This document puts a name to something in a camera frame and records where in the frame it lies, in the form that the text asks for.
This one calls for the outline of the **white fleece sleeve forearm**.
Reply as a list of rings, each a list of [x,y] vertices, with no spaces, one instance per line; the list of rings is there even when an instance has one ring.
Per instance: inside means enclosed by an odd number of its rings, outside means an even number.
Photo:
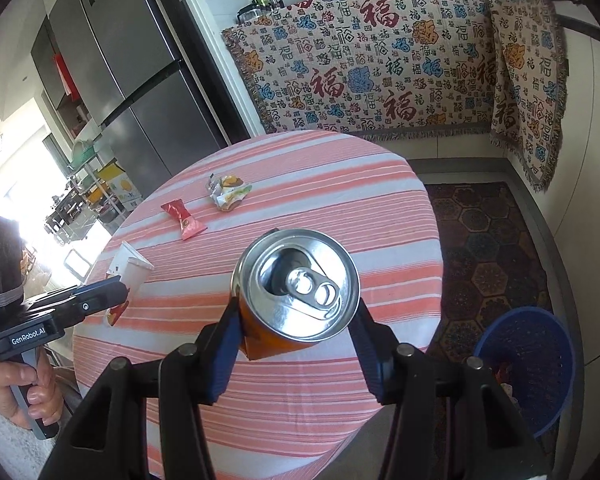
[[[55,443],[55,438],[40,440],[0,414],[0,465],[9,479],[37,479]]]

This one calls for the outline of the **person's left hand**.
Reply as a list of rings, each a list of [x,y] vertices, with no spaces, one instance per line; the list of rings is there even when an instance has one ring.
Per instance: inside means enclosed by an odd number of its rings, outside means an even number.
[[[27,411],[23,411],[12,394],[12,386],[28,387]],[[0,415],[16,426],[29,429],[26,414],[40,420],[44,426],[59,422],[64,411],[64,399],[56,382],[53,367],[46,355],[38,356],[35,367],[16,362],[0,362]]]

